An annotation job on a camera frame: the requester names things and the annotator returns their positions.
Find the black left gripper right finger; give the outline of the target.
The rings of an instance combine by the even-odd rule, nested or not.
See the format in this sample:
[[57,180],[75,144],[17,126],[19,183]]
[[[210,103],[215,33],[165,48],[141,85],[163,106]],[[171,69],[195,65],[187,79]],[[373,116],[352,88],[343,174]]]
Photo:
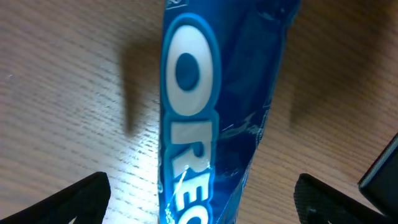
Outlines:
[[295,184],[294,202],[301,224],[391,224],[386,217],[303,173]]

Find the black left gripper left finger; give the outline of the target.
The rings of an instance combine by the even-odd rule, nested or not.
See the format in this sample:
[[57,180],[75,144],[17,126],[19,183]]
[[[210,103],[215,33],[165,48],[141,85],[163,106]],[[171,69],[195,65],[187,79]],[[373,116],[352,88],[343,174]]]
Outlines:
[[105,172],[95,172],[42,201],[3,218],[1,224],[102,224],[111,196]]

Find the dark green box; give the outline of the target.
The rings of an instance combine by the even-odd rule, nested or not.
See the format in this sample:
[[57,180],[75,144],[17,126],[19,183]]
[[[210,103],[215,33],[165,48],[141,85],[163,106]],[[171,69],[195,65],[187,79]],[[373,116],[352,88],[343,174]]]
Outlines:
[[358,182],[359,191],[384,215],[397,219],[397,134]]

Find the blue Oreo cookie pack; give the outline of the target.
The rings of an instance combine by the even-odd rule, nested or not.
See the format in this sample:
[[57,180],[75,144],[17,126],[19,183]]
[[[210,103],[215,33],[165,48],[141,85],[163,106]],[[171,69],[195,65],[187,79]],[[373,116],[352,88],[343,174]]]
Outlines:
[[159,221],[235,223],[298,0],[166,1]]

